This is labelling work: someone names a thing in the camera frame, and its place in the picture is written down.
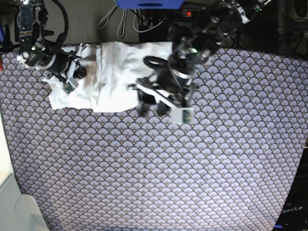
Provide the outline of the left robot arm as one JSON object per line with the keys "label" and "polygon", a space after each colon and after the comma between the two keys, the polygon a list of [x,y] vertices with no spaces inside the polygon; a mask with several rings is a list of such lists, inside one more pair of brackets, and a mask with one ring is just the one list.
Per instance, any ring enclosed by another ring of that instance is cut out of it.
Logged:
{"label": "left robot arm", "polygon": [[192,26],[177,30],[167,59],[144,57],[144,64],[153,73],[130,86],[138,93],[138,115],[146,116],[150,106],[156,105],[159,116],[169,114],[172,122],[179,125],[191,123],[194,109],[190,102],[198,89],[192,77],[197,66],[212,61],[231,34],[239,26],[250,23],[268,3],[267,0],[220,0],[209,9],[202,9]]}

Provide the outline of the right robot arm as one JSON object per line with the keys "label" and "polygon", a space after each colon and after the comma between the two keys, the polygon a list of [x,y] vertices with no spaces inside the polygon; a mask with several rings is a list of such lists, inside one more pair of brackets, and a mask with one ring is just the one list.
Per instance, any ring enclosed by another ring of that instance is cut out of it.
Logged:
{"label": "right robot arm", "polygon": [[46,30],[48,11],[42,0],[25,0],[19,6],[17,25],[19,28],[18,60],[25,67],[46,70],[58,79],[62,90],[69,95],[79,86],[77,80],[86,76],[86,69],[81,64],[88,49],[81,43],[71,51],[65,51],[63,44],[67,38],[68,15],[59,1],[54,1],[64,18],[64,31],[55,42],[46,39],[53,31]]}

